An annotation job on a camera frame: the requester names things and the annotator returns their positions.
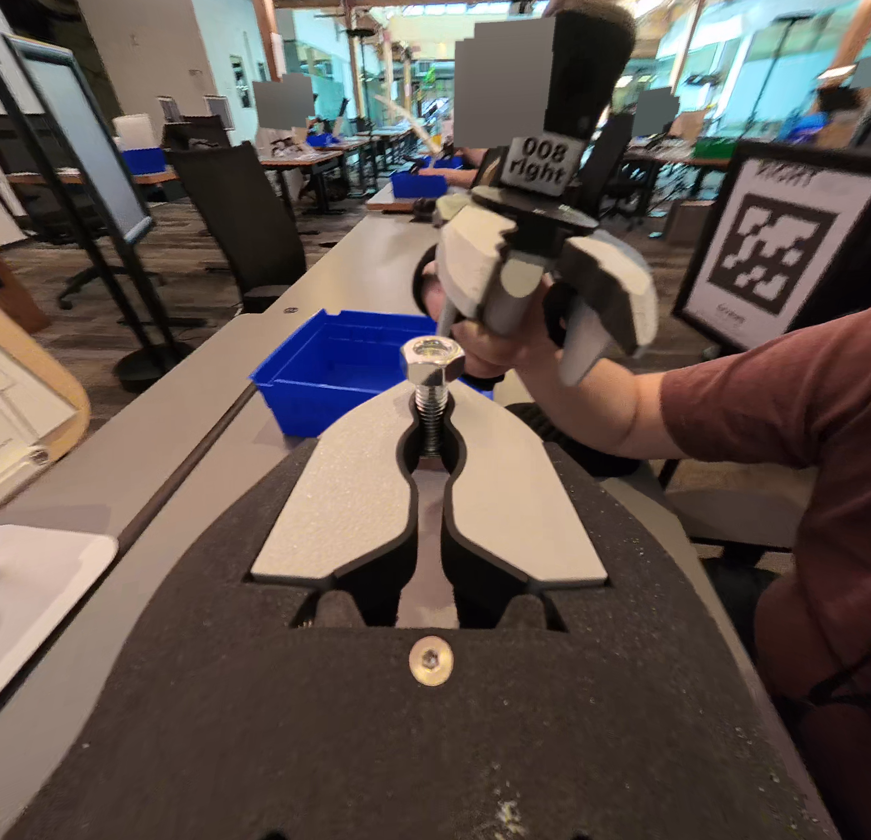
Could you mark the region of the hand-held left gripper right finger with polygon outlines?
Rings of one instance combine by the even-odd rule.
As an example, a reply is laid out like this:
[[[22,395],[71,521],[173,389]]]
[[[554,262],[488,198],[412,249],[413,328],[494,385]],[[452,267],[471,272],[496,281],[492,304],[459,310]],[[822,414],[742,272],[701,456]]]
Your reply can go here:
[[[607,584],[608,573],[542,440],[504,407],[453,383],[442,432],[450,476],[442,570],[461,628],[495,628],[522,595]]]

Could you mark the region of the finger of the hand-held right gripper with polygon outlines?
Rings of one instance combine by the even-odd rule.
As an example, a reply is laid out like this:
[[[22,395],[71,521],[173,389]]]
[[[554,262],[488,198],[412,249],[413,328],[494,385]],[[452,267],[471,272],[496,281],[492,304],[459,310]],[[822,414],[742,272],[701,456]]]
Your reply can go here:
[[[612,345],[630,358],[653,342],[659,301],[651,270],[624,242],[576,236],[563,245],[559,283],[569,293],[559,376],[578,385]]]
[[[460,317],[483,317],[517,223],[474,203],[469,193],[438,198],[434,222],[440,232],[436,275],[444,293],[436,333],[447,337]]]

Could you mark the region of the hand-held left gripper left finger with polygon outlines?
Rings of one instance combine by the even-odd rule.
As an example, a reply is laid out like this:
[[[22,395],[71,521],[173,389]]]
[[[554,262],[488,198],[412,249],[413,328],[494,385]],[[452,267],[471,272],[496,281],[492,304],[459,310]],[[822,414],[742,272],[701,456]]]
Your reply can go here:
[[[402,381],[321,433],[254,560],[253,581],[345,592],[366,625],[396,626],[418,561],[413,399]]]

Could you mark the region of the blue plastic parts bin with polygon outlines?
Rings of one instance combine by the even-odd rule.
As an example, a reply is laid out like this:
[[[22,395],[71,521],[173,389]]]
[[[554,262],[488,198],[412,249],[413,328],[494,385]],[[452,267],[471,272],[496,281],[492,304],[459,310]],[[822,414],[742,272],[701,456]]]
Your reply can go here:
[[[354,428],[398,440],[411,424],[410,394],[401,393],[398,401],[390,394],[385,408],[367,402],[406,382],[401,347],[435,331],[436,322],[420,314],[321,310],[268,355],[251,379],[286,436],[319,437],[362,407]]]

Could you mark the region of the silver hex nut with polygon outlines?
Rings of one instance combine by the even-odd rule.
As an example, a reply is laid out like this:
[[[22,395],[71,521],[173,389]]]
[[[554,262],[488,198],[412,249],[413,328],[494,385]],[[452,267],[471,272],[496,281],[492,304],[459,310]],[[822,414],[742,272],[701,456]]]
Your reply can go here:
[[[463,375],[465,352],[454,339],[422,335],[400,348],[405,377],[416,387],[447,386]]]

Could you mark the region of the silver hex bolt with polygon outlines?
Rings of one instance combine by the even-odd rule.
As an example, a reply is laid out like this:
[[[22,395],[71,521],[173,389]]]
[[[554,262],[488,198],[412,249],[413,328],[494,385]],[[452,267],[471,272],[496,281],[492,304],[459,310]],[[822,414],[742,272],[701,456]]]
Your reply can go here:
[[[448,405],[449,387],[450,384],[436,388],[414,386],[416,409],[421,424],[421,454],[425,457],[440,455],[443,416]]]

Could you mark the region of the person's right forearm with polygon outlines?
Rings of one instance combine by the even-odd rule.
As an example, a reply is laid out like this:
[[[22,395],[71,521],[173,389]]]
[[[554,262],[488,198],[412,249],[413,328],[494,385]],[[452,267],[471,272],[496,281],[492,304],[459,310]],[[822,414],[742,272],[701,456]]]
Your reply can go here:
[[[535,403],[564,434],[599,452],[633,459],[681,459],[666,427],[667,373],[635,375],[599,360],[580,383],[566,385],[560,355],[549,344],[518,351],[515,370]]]

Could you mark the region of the person's right hand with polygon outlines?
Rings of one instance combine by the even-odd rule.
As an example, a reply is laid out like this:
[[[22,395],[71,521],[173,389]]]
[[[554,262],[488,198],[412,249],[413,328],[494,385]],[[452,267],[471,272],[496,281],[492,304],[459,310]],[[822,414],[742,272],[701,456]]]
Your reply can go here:
[[[507,336],[488,330],[483,323],[459,319],[450,326],[465,353],[465,373],[478,380],[492,380],[514,370],[523,380],[537,382],[558,378],[560,351],[546,328],[543,303],[553,285],[550,275],[531,296],[521,323]]]

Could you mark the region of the grey waste bin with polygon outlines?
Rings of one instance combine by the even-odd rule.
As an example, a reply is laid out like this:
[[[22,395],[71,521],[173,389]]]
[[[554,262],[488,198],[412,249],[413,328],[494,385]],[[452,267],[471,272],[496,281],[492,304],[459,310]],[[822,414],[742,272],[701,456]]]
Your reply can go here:
[[[710,200],[679,200],[671,203],[663,228],[665,243],[685,248],[695,246],[714,204]]]

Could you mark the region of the black office chair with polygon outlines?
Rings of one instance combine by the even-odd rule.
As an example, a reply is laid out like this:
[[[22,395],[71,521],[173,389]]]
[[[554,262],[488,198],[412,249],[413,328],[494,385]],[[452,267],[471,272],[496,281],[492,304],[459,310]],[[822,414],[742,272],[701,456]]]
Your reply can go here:
[[[578,173],[573,207],[596,221],[603,216],[620,216],[627,230],[637,225],[646,193],[647,172],[639,178],[621,177],[625,154],[632,139],[634,115],[609,116],[592,151]]]
[[[218,244],[242,312],[262,314],[308,270],[294,212],[274,192],[256,149],[167,150],[166,158]]]

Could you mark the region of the black framed marker sign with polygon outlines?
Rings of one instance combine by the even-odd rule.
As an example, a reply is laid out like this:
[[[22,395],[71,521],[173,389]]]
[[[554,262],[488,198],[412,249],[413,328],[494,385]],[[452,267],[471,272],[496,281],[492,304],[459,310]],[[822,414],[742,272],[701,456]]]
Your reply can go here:
[[[672,315],[733,354],[869,305],[869,150],[740,141]]]

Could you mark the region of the grey office chair seat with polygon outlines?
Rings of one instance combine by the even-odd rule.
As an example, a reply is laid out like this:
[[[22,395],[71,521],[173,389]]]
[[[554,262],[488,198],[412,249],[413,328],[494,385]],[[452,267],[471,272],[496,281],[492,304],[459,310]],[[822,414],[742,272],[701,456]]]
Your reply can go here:
[[[691,543],[750,559],[793,554],[817,471],[742,467],[717,485],[665,490]]]

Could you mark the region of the black floor lamp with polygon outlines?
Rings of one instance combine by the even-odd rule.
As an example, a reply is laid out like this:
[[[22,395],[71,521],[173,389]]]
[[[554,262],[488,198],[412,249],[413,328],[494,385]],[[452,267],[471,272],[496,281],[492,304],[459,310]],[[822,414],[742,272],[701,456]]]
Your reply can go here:
[[[374,126],[372,117],[370,116],[368,104],[368,96],[366,90],[367,72],[365,57],[363,53],[363,42],[365,39],[372,37],[374,35],[374,31],[365,27],[352,27],[350,29],[346,29],[346,35],[349,42],[353,40],[356,44],[357,53],[355,54],[355,56],[357,66],[355,67],[355,76],[359,79],[358,85],[362,98],[362,102],[357,103],[358,110],[360,111],[357,122],[358,126],[360,127],[359,131],[362,130],[362,127],[366,127],[368,137],[368,156],[373,173],[373,184],[374,187],[376,187],[378,179],[376,140],[374,138]]]
[[[768,90],[768,85],[771,82],[778,62],[780,61],[784,49],[787,45],[788,39],[790,38],[790,35],[792,34],[795,27],[797,25],[807,24],[811,22],[814,17],[814,13],[800,11],[780,15],[778,16],[778,18],[774,19],[773,25],[778,25],[779,27],[781,27],[781,31],[779,34],[778,42],[774,48],[773,55],[770,58],[768,70],[758,89],[757,97],[754,101],[753,108],[750,111],[750,114],[746,120],[746,125],[742,134],[743,137],[754,136],[758,138],[759,136],[764,136],[766,134],[766,130],[768,129],[768,127],[760,127],[758,125],[760,123],[758,114],[762,101]]]

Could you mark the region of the instruction sheet on stand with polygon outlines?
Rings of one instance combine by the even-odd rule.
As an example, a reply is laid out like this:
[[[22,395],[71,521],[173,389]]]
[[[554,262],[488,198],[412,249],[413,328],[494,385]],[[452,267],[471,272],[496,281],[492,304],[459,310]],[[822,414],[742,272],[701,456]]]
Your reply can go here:
[[[1,314],[1,501],[83,439],[90,401],[78,380]],[[114,561],[117,541],[55,526],[1,526],[1,689],[52,636]]]

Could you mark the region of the wooden pillar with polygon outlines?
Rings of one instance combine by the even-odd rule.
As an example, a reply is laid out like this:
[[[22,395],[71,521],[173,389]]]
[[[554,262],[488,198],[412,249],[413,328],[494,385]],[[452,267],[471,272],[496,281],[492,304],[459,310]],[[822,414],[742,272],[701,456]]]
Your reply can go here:
[[[1,309],[28,334],[49,328],[51,321],[33,300],[26,287],[1,259]]]

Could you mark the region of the black framed easel board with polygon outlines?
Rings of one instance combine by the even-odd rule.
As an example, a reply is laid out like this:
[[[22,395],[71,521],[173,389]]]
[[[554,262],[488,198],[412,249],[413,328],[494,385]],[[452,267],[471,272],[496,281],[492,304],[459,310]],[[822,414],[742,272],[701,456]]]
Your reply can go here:
[[[136,337],[138,349],[113,368],[132,394],[151,388],[192,348],[171,318],[136,246],[155,227],[73,53],[2,33],[2,164],[24,199],[27,222],[52,243],[61,229],[87,255]]]

